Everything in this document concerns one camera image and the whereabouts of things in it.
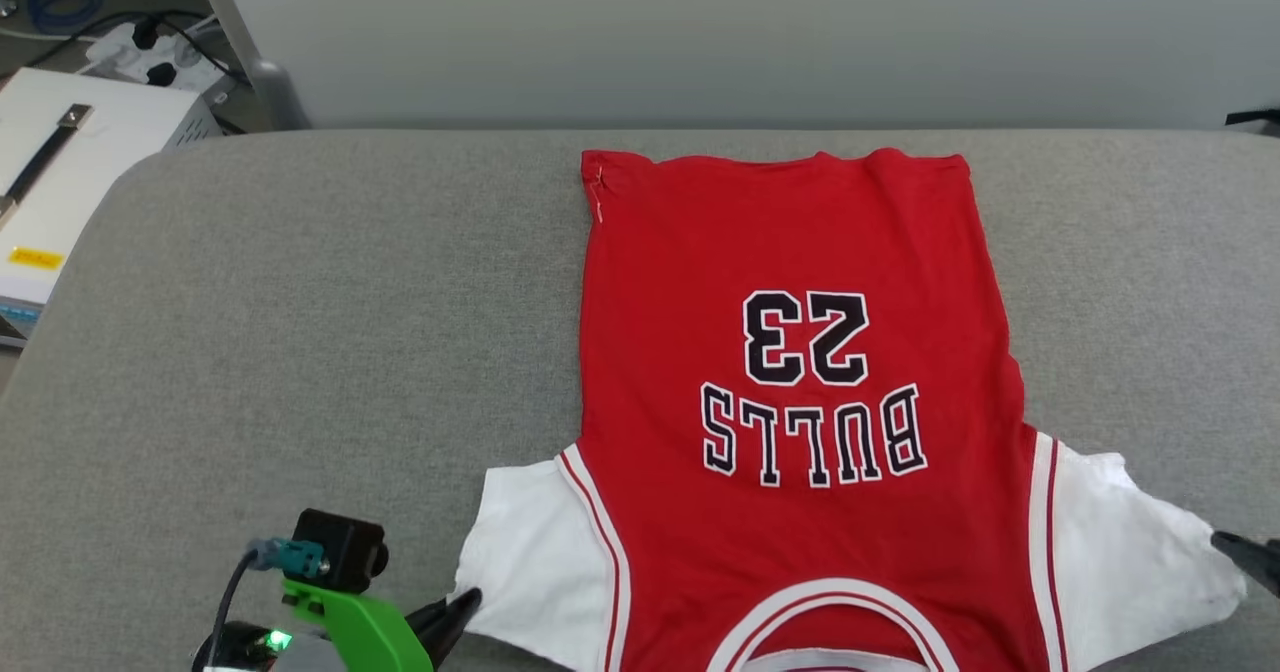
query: gray table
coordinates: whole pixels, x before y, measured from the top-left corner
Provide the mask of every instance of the gray table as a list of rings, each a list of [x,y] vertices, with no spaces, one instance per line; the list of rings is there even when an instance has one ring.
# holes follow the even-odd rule
[[[452,589],[483,471],[576,435],[581,148],[882,145],[973,166],[1028,419],[1280,535],[1280,143],[1244,134],[260,134],[115,184],[0,399],[0,667],[177,669],[250,536],[385,524],[374,593]],[[287,622],[271,576],[233,617]],[[1274,669],[1280,603],[1108,669]],[[457,669],[544,668],[481,639]]]

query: basketball jersey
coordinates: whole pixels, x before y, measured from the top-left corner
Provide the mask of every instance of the basketball jersey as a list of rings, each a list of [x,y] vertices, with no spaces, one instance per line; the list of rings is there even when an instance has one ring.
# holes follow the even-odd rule
[[[492,470],[471,631],[575,669],[1083,671],[1243,580],[1023,421],[963,157],[588,152],[581,436]]]

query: green led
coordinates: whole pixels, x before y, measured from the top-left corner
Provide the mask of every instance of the green led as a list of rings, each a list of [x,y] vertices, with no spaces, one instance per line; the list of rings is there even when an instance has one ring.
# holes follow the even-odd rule
[[[276,654],[283,653],[284,648],[289,646],[289,643],[292,641],[293,635],[279,630],[271,630],[271,632],[266,635],[266,646]]]

